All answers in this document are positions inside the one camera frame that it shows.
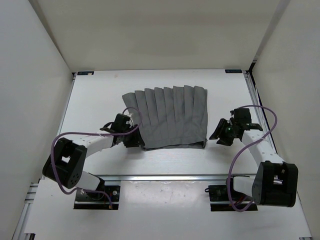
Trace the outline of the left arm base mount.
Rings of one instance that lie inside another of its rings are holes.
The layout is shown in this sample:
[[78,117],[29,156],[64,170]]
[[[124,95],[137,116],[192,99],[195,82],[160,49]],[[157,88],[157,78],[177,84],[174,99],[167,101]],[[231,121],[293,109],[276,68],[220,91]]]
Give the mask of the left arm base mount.
[[75,210],[118,210],[120,202],[120,185],[105,185],[104,192],[109,196],[109,199],[103,193],[86,193],[83,190],[77,190],[73,208]]

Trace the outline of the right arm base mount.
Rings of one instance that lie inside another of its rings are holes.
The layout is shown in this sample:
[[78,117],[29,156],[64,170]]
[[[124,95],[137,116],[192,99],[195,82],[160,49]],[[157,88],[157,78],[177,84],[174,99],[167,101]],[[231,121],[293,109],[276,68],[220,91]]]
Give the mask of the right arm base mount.
[[[211,212],[234,212],[231,202],[228,198],[228,189],[226,185],[209,185],[204,189],[204,192],[209,195],[210,211]],[[243,209],[252,200],[251,197],[243,193],[230,191],[233,204],[238,209]]]

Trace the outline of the grey pleated skirt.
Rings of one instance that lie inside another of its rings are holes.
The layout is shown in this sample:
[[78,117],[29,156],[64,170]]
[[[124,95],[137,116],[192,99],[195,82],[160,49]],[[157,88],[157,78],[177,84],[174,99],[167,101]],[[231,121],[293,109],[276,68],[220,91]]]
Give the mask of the grey pleated skirt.
[[145,88],[122,96],[144,141],[145,151],[204,149],[207,144],[208,91],[201,86]]

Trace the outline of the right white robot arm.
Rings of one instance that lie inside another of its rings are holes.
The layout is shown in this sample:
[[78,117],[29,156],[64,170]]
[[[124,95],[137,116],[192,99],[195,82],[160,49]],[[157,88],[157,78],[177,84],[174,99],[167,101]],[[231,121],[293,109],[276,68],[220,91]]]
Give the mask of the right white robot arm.
[[[245,212],[252,204],[292,208],[296,203],[299,171],[295,164],[285,162],[266,140],[274,127],[263,132],[258,123],[253,123],[250,105],[235,108],[230,114],[230,119],[220,119],[210,140],[230,147],[239,139],[244,145],[231,161],[224,188],[232,209]],[[244,151],[249,151],[257,164],[254,178],[232,174]]]

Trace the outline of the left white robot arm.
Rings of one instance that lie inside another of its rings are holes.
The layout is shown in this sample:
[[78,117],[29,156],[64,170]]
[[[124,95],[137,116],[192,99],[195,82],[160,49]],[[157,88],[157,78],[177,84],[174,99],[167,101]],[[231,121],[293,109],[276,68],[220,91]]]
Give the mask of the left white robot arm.
[[105,124],[100,132],[80,133],[82,138],[71,140],[63,133],[53,141],[50,155],[44,164],[42,174],[58,183],[66,194],[76,190],[88,194],[93,200],[100,200],[105,193],[105,181],[84,171],[86,158],[102,150],[123,143],[126,148],[145,145],[139,130],[139,124],[131,124],[128,115],[119,113],[113,122]]

